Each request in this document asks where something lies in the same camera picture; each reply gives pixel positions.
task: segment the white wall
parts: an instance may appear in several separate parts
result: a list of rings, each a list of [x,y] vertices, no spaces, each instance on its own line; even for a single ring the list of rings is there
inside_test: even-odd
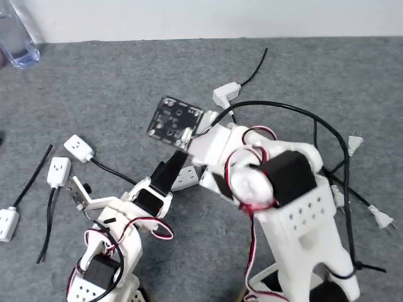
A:
[[[13,0],[47,42],[403,35],[403,0]]]

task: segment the hole pattern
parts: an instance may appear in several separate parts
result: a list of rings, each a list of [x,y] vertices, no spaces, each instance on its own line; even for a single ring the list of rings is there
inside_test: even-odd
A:
[[[320,202],[322,201],[321,197],[318,197],[318,198],[316,199],[316,201],[317,201],[318,203],[320,203]],[[311,203],[311,202],[309,202],[309,203],[307,204],[307,207],[308,207],[308,209],[309,209],[307,213],[304,212],[304,209],[303,209],[303,208],[299,208],[299,209],[297,210],[297,216],[298,216],[298,215],[301,215],[300,219],[302,219],[302,221],[301,221],[301,220],[299,220],[299,221],[301,221],[301,224],[304,225],[304,226],[306,226],[306,225],[309,224],[309,220],[310,220],[310,219],[311,219],[311,220],[315,220],[315,219],[317,218],[317,215],[318,215],[319,213],[322,214],[322,215],[324,215],[325,212],[326,212],[324,208],[320,208],[320,211],[319,211],[319,213],[318,213],[318,212],[317,212],[318,209],[315,211],[315,206],[314,206],[314,204]],[[290,213],[289,216],[288,216],[289,220],[293,220],[293,219],[294,219],[294,215],[295,215],[295,213]],[[294,231],[297,231],[297,230],[298,230],[298,225],[294,225],[294,226],[293,226],[293,229],[294,229]]]

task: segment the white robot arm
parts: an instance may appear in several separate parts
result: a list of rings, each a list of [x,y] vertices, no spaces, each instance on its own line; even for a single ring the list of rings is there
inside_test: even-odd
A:
[[[69,278],[67,302],[148,302],[139,279],[132,274],[142,256],[139,230],[150,231],[161,240],[173,238],[162,219],[171,205],[170,188],[186,157],[176,152],[151,178],[146,177],[121,198],[91,199],[86,186],[77,177],[71,179],[69,189],[77,208],[88,219],[86,211],[103,211],[84,233],[87,250]],[[112,259],[113,253],[119,261]]]

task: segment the power cord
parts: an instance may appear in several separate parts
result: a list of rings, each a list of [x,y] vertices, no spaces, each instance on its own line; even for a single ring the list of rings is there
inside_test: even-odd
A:
[[[35,179],[37,178],[39,172],[41,171],[43,165],[45,164],[45,161],[52,148],[53,148],[53,145],[48,146],[38,167],[32,174],[31,179],[28,181],[28,184],[26,184],[24,190],[17,197],[14,204],[12,206],[9,206],[7,209],[0,210],[0,220],[1,220],[0,241],[1,242],[11,241],[11,239],[14,235],[14,232],[16,230],[18,220],[20,219],[20,214],[18,213],[18,206],[20,205],[21,201],[23,200],[25,194],[31,188],[32,184],[35,182]]]
[[[92,159],[90,159],[90,161],[93,162],[97,167],[103,169],[104,171],[109,172],[109,173],[111,173],[113,175],[116,175],[116,176],[126,180],[127,182],[131,183],[134,186],[137,184],[137,182],[135,182],[133,179],[129,178],[128,176],[123,175],[122,173],[119,173],[119,172],[117,172],[117,171],[105,166],[104,164],[101,164],[94,157]]]
[[[55,192],[56,190],[58,190],[58,188],[65,186],[67,178],[69,177],[70,169],[71,169],[71,161],[67,157],[54,157],[52,159],[52,162],[50,163],[47,182],[50,185],[51,190],[46,210],[46,221],[47,221],[46,236],[45,240],[43,241],[42,249],[36,261],[37,264],[39,264],[43,260],[43,257],[45,256],[48,249],[50,234],[52,233],[52,223],[53,223],[52,208],[54,204]]]
[[[47,221],[47,226],[46,226],[46,236],[45,236],[45,241],[43,242],[42,249],[39,253],[38,259],[36,261],[37,264],[39,264],[42,261],[43,256],[45,256],[46,251],[48,249],[49,245],[49,239],[50,239],[50,234],[52,233],[52,222],[53,222],[53,215],[52,215],[52,201],[53,201],[53,196],[56,192],[56,188],[53,187],[50,190],[49,194],[49,199],[48,199],[48,206],[46,209],[46,221]]]
[[[355,133],[353,135],[349,136],[348,140],[348,145],[349,145],[349,156],[353,156],[355,153],[356,149],[362,144],[363,139],[361,136],[356,136]],[[317,147],[317,125],[316,122],[314,122],[314,145],[315,148],[318,149]],[[342,166],[344,165],[344,160],[340,161],[333,170],[329,170],[327,167],[323,166],[322,171],[325,174],[325,176],[329,179],[329,182],[332,184],[332,192],[334,195],[334,199],[336,201],[336,206],[338,208],[341,208],[343,210],[343,207],[345,205],[345,201],[342,201],[343,194],[339,191],[336,185],[333,184],[333,182],[338,183],[340,186],[344,186],[344,182],[340,180],[338,177],[334,175],[336,171],[338,171]],[[378,210],[378,208],[372,204],[370,204],[362,195],[357,193],[354,189],[351,187],[348,187],[350,193],[357,198],[361,203],[368,208],[368,210],[372,213],[374,216],[375,221],[377,222],[377,225],[379,228],[386,228],[389,232],[389,225],[391,225],[394,229],[396,229],[396,226],[393,224],[394,219],[390,217],[388,214],[381,212]]]
[[[137,184],[137,182],[135,182],[130,177],[123,175],[122,173],[119,173],[116,170],[113,170],[112,168],[109,168],[106,165],[97,161],[94,158],[94,154],[95,154],[94,150],[78,135],[71,136],[64,143],[64,147],[80,162],[85,163],[85,162],[91,161],[97,167],[103,169],[104,171],[109,172],[113,175],[116,175],[116,176],[124,179],[125,181],[131,183],[134,186]]]
[[[14,208],[18,208],[18,206],[20,205],[21,201],[23,200],[25,194],[28,192],[28,190],[31,188],[32,184],[35,182],[35,179],[37,178],[43,165],[45,165],[45,161],[46,161],[47,157],[49,156],[49,153],[52,150],[52,148],[53,148],[53,145],[49,145],[48,148],[46,149],[46,152],[43,155],[42,159],[40,160],[37,169],[32,174],[31,179],[28,181],[24,190],[21,192],[21,194],[17,197],[16,201],[14,202],[14,204],[13,204]]]
[[[217,123],[219,123],[223,119],[223,117],[229,113],[229,111],[234,110],[236,108],[244,107],[244,106],[256,106],[256,105],[284,108],[284,109],[308,116],[315,121],[315,124],[314,124],[315,128],[317,128],[316,123],[320,123],[322,126],[327,128],[336,137],[336,139],[338,140],[340,147],[343,151],[343,155],[344,155],[344,184],[343,184],[343,194],[344,194],[344,203],[345,203],[344,207],[345,207],[345,211],[346,211],[345,216],[346,216],[346,229],[347,229],[347,235],[348,235],[349,254],[350,254],[353,266],[354,266],[354,271],[351,274],[349,274],[348,276],[340,276],[340,275],[334,274],[330,270],[329,271],[337,278],[342,277],[339,279],[343,279],[343,277],[349,278],[351,276],[354,276],[356,269],[362,269],[362,268],[371,269],[372,267],[366,266],[366,265],[362,264],[361,262],[358,262],[356,260],[356,255],[355,255],[351,212],[350,212],[349,203],[348,203],[348,193],[349,193],[349,153],[348,153],[348,148],[347,148],[346,142],[343,140],[343,137],[341,136],[341,134],[335,128],[333,128],[328,122],[323,120],[321,117],[311,113],[310,111],[307,111],[302,108],[292,106],[289,104],[285,104],[285,103],[278,103],[278,102],[272,102],[272,101],[243,101],[240,103],[233,104],[233,105],[229,106],[227,109],[223,110],[223,112],[221,112],[216,117],[216,119],[211,123],[211,125],[209,127],[207,127],[207,129],[205,131],[203,131],[202,133],[206,133],[207,131],[209,131],[209,129],[211,129]],[[386,272],[386,270],[381,269],[381,268],[377,268],[377,270]]]
[[[266,48],[264,49],[262,58],[260,59],[259,65],[256,67],[256,69],[255,69],[255,71],[253,72],[253,74],[252,74],[246,81],[244,81],[244,82],[241,84],[241,87],[242,87],[242,86],[245,86],[247,83],[249,83],[251,80],[253,80],[254,76],[259,72],[259,69],[260,69],[260,67],[261,67],[262,64],[263,64],[264,59],[266,58],[267,51],[268,51],[268,48],[266,47]]]
[[[237,98],[239,95],[239,92],[243,86],[245,86],[247,83],[249,83],[255,75],[259,72],[260,67],[262,66],[264,59],[266,58],[268,48],[266,47],[263,52],[263,56],[260,59],[259,65],[256,67],[255,71],[253,74],[242,84],[238,84],[236,82],[231,82],[226,85],[223,85],[221,87],[218,87],[214,89],[213,91],[213,101],[217,106],[220,106],[223,109],[226,109],[229,107],[229,102],[232,101],[233,99]],[[229,111],[229,114],[232,118],[232,121],[236,124],[237,120],[235,117],[235,113],[231,110]]]

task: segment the black cable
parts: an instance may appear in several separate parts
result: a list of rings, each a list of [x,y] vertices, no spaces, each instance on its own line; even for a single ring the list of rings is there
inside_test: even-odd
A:
[[[340,161],[340,163],[338,163],[332,171],[330,171],[330,176],[333,176],[334,173],[336,173],[342,166],[344,165],[344,160]]]
[[[234,122],[234,124],[237,123],[237,119],[235,118],[235,114],[231,115],[232,121]]]
[[[98,296],[97,298],[91,300],[90,302],[98,302],[99,300],[105,298],[108,294],[110,294],[119,284],[120,280],[122,279],[123,276],[123,272],[125,270],[125,259],[123,258],[123,254],[122,251],[120,250],[119,244],[116,242],[116,240],[113,238],[111,232],[109,231],[109,228],[106,228],[105,226],[103,226],[102,224],[100,224],[98,221],[94,220],[93,221],[96,225],[99,226],[99,228],[101,229],[101,231],[103,233],[105,233],[105,235],[108,237],[108,239],[110,240],[110,242],[113,244],[113,246],[115,247],[116,251],[118,252],[119,255],[119,261],[120,261],[120,272],[118,277],[116,278],[115,281],[113,281],[113,283],[111,284],[111,286],[109,286],[106,291],[101,294],[100,296]]]
[[[340,178],[338,178],[338,177],[335,176],[335,175],[330,175],[331,172],[330,172],[326,167],[323,167],[322,170],[323,170],[323,172],[325,173],[325,176],[326,176],[327,178],[332,179],[333,181],[335,181],[336,183],[338,183],[340,186],[343,186],[343,185],[344,185],[344,182],[343,182]],[[357,193],[354,189],[351,189],[350,187],[349,187],[348,189],[349,189],[350,193],[351,193],[355,198],[357,198],[359,201],[361,201],[366,207],[369,207],[369,206],[371,205],[363,196],[361,196],[359,193]]]
[[[262,56],[262,58],[260,59],[259,65],[256,67],[255,71],[254,71],[253,74],[249,77],[249,79],[246,80],[246,81],[244,81],[244,82],[241,84],[241,86],[246,85],[247,83],[249,83],[249,82],[254,78],[254,76],[258,73],[260,67],[261,67],[262,64],[263,64],[264,58],[266,58],[267,50],[268,50],[268,48],[266,47],[265,50],[264,50],[264,52],[263,52],[263,56]]]
[[[317,149],[317,121],[314,120],[314,146]]]
[[[46,254],[46,251],[48,249],[50,233],[52,232],[52,220],[53,220],[52,201],[53,201],[53,196],[54,196],[55,192],[56,192],[56,188],[53,187],[50,190],[48,206],[47,206],[47,210],[46,210],[46,221],[47,221],[46,237],[45,237],[45,241],[43,242],[42,250],[39,253],[39,256],[37,259],[37,264],[39,264],[41,262],[43,256]]]
[[[41,171],[43,165],[45,164],[46,158],[48,157],[51,149],[53,148],[53,145],[49,145],[48,149],[46,149],[45,154],[43,155],[42,159],[40,160],[40,163],[35,170],[35,172],[32,174],[30,181],[28,181],[28,184],[26,184],[24,190],[21,192],[21,194],[17,197],[16,201],[14,202],[13,207],[17,208],[20,205],[20,202],[23,200],[25,194],[28,192],[28,190],[31,188],[32,184],[34,183],[35,179],[37,178],[39,172]]]
[[[294,112],[298,112],[302,115],[308,116],[315,120],[316,122],[320,123],[322,126],[327,128],[338,140],[341,149],[343,150],[344,154],[344,186],[343,186],[343,193],[344,193],[344,209],[346,212],[346,228],[347,228],[347,235],[348,235],[348,245],[349,245],[349,253],[351,257],[351,261],[353,265],[355,265],[355,246],[354,246],[354,237],[353,237],[353,226],[351,221],[351,212],[348,204],[348,193],[349,193],[349,156],[348,156],[348,148],[346,142],[344,141],[341,134],[333,128],[327,121],[323,120],[321,117],[311,113],[310,111],[304,110],[302,108],[292,106],[289,104],[272,102],[272,101],[244,101],[240,103],[233,104],[221,112],[216,119],[212,122],[211,127],[214,127],[222,118],[228,114],[229,111],[234,110],[235,108],[244,107],[244,106],[256,106],[256,105],[263,105],[263,106],[273,106],[288,109]]]
[[[124,180],[126,180],[127,182],[131,183],[132,185],[136,185],[137,182],[135,182],[133,179],[127,177],[126,175],[123,175],[122,173],[119,173],[103,164],[101,164],[100,162],[98,162],[95,158],[91,159],[91,162],[93,162],[95,165],[97,165],[99,168],[105,170],[106,172],[112,173],[113,175],[116,175]]]

